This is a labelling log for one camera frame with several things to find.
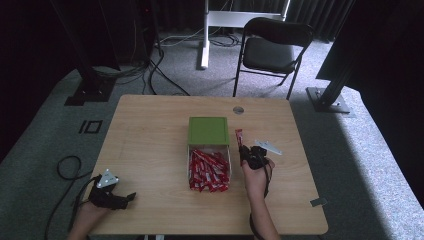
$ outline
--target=chair seat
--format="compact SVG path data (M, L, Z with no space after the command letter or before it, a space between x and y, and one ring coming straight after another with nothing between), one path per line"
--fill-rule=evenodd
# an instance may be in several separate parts
M246 41L243 65L250 69L274 73L292 73L295 69L293 47L280 45L263 38Z

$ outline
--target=desk leg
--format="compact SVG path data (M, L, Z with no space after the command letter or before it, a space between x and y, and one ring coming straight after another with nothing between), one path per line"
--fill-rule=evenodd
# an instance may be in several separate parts
M203 50L202 50L202 69L208 68L209 62L209 23L208 23L208 14L209 14L209 0L205 0L205 15L204 15L204 36L203 36Z

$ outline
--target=black chair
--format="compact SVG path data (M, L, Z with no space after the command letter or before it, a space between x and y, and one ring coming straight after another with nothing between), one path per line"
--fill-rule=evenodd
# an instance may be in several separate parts
M312 40L313 29L306 24L263 17L250 20L243 31L233 97L236 96L240 72L282 77L283 80L278 86L281 86L286 78L294 72L286 97L288 100L296 81L303 53ZM293 46L299 47L300 52L297 56ZM241 69L242 62L246 69Z

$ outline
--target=black tripod base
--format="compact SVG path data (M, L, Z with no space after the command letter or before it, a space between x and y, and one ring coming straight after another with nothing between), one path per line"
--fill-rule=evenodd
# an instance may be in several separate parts
M85 102L107 102L112 94L116 79L104 80L96 90L87 90L84 81L80 83L74 95L68 97L65 106L83 106Z

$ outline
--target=human hand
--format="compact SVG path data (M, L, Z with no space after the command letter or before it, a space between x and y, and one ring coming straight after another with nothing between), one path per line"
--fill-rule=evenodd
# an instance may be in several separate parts
M82 204L69 233L68 240L85 239L96 224L111 211L108 208L97 207L92 202Z
M267 159L269 160L269 164L267 164L265 167L268 172L268 177L270 178L272 169L275 167L275 163L271 159ZM249 167L249 164L246 160L242 161L241 167L244 173L244 183L249 200L252 202L258 198L263 199L267 185L267 176L264 169L259 168L253 170Z

